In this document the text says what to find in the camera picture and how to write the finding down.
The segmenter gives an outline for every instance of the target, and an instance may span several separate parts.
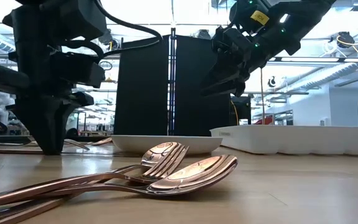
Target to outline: fork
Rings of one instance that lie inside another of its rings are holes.
[[[29,197],[33,197],[45,192],[62,189],[73,184],[83,184],[85,182],[92,182],[93,184],[95,182],[106,182],[110,179],[123,179],[141,182],[144,184],[151,184],[152,182],[155,182],[156,180],[162,179],[171,174],[179,166],[179,163],[183,160],[187,150],[188,147],[178,144],[178,146],[172,149],[161,161],[156,163],[155,166],[144,173],[141,178],[129,177],[116,172],[69,177],[56,181],[46,182],[46,184],[31,185],[6,194],[0,194],[0,205],[5,205],[12,202],[20,202],[26,200]]]

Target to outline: ceiling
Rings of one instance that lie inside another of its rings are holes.
[[[216,0],[131,0],[131,1],[112,1],[102,0],[104,7],[114,16],[136,24],[142,24],[149,28],[159,31],[162,35],[169,34],[172,26],[177,28],[179,35],[193,35],[200,29],[208,29],[210,35],[214,35],[214,30],[218,25],[227,24],[229,10],[233,0],[226,2],[219,0],[219,7],[214,4]],[[278,0],[269,0],[271,4],[276,4]],[[354,48],[339,49],[336,41],[329,43],[331,36],[337,36],[338,32],[349,31],[358,43],[358,11],[352,11],[353,5],[358,4],[358,0],[337,0],[335,7],[332,8],[322,19],[322,21],[301,41],[301,49],[295,53],[296,57],[358,57]],[[20,6],[14,0],[0,0],[0,38],[10,42],[14,46],[13,32],[10,27],[1,24],[2,18],[10,11]],[[108,20],[108,27],[111,29],[115,39],[124,38],[124,41],[133,41],[150,37],[144,32],[128,29],[114,24]],[[92,54],[90,50],[81,49],[81,53]],[[286,52],[278,56],[289,56]],[[112,80],[117,80],[119,60],[110,61],[114,64],[112,70],[107,75]],[[317,65],[305,66],[302,64],[288,65],[267,65],[263,69],[263,86],[269,89],[268,80],[275,77],[277,83],[285,83],[289,80],[301,78],[306,73],[311,73],[319,69]],[[344,77],[341,81],[350,80],[352,76]],[[250,80],[247,81],[246,91],[260,91],[260,70],[252,73]],[[100,107],[107,110],[115,110],[114,99],[116,84],[103,83],[101,89],[112,90],[111,93],[93,92],[91,93]]]

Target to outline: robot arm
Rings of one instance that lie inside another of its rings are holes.
[[[266,0],[237,0],[230,11],[231,24],[216,29],[213,51],[218,59],[201,84],[201,94],[241,96],[250,73],[283,50],[290,55],[299,50],[300,40],[335,1],[301,0],[271,6]]]

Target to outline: black panel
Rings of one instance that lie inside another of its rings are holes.
[[[175,130],[177,136],[210,136],[229,126],[230,96],[203,98],[200,83],[216,61],[211,41],[177,36]]]
[[[114,134],[167,135],[168,38],[120,57]],[[156,39],[124,43],[145,45]]]

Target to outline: wooden table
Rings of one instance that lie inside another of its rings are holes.
[[[175,200],[122,192],[83,194],[24,223],[356,224],[358,157],[234,154],[237,169],[222,182]],[[80,174],[106,172],[139,158],[106,155],[0,154],[0,191]],[[191,164],[200,158],[186,158]]]

